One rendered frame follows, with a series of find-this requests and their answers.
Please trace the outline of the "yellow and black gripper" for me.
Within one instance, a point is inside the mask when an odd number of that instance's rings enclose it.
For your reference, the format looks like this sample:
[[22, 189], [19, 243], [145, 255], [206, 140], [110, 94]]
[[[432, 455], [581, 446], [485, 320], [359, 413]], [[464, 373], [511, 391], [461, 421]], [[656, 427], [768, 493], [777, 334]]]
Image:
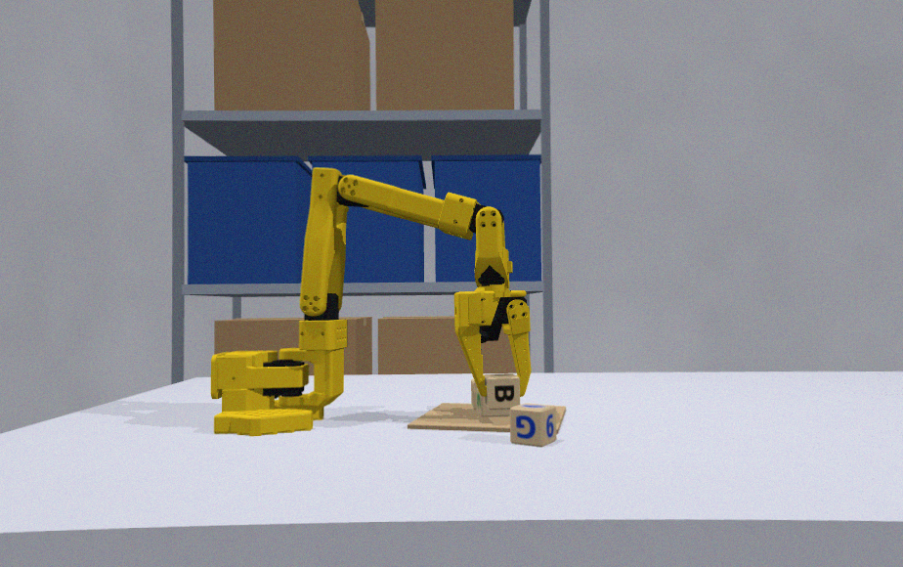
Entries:
[[520, 397], [526, 393], [531, 375], [529, 335], [530, 309], [525, 290], [504, 290], [504, 284], [480, 286], [475, 291], [454, 294], [455, 333], [482, 397], [487, 396], [481, 343], [498, 341], [508, 334], [520, 378]]

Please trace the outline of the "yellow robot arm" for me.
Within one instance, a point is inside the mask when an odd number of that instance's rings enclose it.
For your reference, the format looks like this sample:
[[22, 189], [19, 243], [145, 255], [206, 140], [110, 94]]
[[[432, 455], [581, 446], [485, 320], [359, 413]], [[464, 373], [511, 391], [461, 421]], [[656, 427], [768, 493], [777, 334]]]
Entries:
[[[341, 176], [337, 169], [314, 168], [304, 244], [304, 321], [299, 321], [299, 348], [280, 349], [279, 360], [278, 351], [235, 351], [217, 357], [217, 389], [223, 390], [214, 434], [310, 431], [313, 420], [323, 420], [323, 407], [344, 392], [347, 320], [338, 320], [338, 313], [348, 206], [397, 216], [467, 240], [475, 233], [476, 285], [504, 284], [504, 290], [509, 290], [513, 267], [499, 209], [466, 196], [447, 193], [442, 200], [355, 175]], [[302, 394], [309, 384], [309, 365], [301, 361], [314, 364], [314, 391], [310, 394]]]

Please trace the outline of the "tan flat mat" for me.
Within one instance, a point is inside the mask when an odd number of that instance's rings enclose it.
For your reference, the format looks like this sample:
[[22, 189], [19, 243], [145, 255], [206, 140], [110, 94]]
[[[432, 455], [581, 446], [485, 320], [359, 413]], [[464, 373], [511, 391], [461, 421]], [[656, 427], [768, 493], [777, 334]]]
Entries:
[[[566, 406], [555, 407], [558, 434]], [[510, 417], [482, 417], [471, 404], [442, 403], [409, 423], [408, 429], [510, 433]]]

